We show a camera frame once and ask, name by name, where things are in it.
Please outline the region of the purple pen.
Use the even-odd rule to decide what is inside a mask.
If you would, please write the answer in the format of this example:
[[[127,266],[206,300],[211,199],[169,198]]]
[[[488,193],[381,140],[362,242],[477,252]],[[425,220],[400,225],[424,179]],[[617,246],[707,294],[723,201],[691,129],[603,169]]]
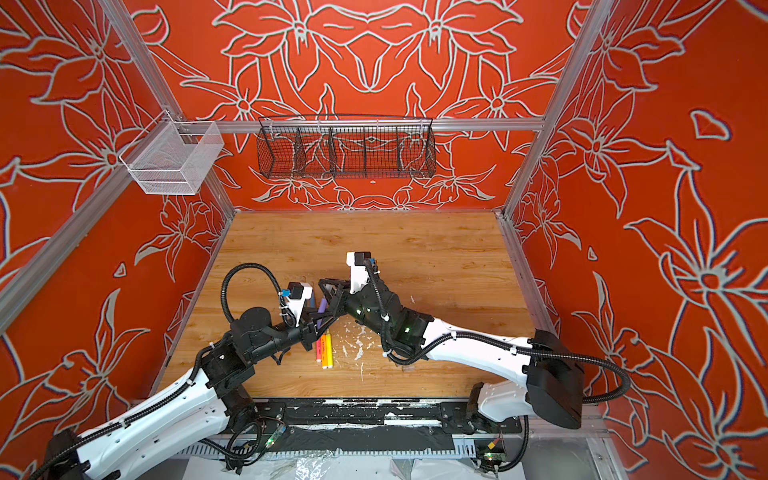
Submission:
[[[320,327],[323,324],[323,322],[325,321],[325,313],[326,313],[327,308],[328,308],[328,301],[327,301],[326,298],[323,298],[321,300],[320,304],[319,304],[319,307],[318,307],[319,317],[318,317],[318,320],[317,320],[317,327]]]

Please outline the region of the yellow pen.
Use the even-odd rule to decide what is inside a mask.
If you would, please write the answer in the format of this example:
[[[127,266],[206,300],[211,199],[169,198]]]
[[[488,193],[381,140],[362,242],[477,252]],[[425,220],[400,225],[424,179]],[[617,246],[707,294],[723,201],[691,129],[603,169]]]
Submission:
[[[331,340],[331,334],[329,332],[326,332],[326,333],[328,334],[327,347],[328,347],[329,363],[330,363],[330,367],[328,369],[331,369],[334,366],[332,340]]]

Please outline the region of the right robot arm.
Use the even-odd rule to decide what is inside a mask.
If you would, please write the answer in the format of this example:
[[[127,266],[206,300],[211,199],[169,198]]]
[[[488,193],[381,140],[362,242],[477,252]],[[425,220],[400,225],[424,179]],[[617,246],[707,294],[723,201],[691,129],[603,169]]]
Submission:
[[[319,287],[328,315],[349,315],[376,333],[384,357],[394,364],[452,362],[501,377],[499,383],[481,384],[473,395],[478,414],[493,422],[536,416],[578,429],[584,406],[616,400],[632,385],[624,368],[575,354],[548,331],[505,337],[458,327],[403,306],[382,281],[322,279]]]

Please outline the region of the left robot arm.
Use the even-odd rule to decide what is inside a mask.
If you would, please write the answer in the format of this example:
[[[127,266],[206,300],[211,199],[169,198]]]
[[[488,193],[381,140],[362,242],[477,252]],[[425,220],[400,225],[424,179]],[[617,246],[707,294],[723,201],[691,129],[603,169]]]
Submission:
[[[263,272],[275,288],[279,323],[262,307],[233,315],[229,284],[236,274],[249,269]],[[307,283],[281,287],[261,264],[235,266],[225,275],[220,291],[229,324],[222,338],[202,348],[191,369],[174,383],[116,419],[83,434],[66,430],[55,435],[32,478],[137,479],[197,443],[212,446],[230,465],[247,463],[258,451],[257,442],[222,446],[213,438],[221,433],[237,437],[258,426],[258,410],[244,388],[258,362],[281,362],[295,345],[312,350],[342,314],[340,304],[349,292],[348,282],[322,279],[319,287],[327,302],[325,309],[310,307],[314,289]]]

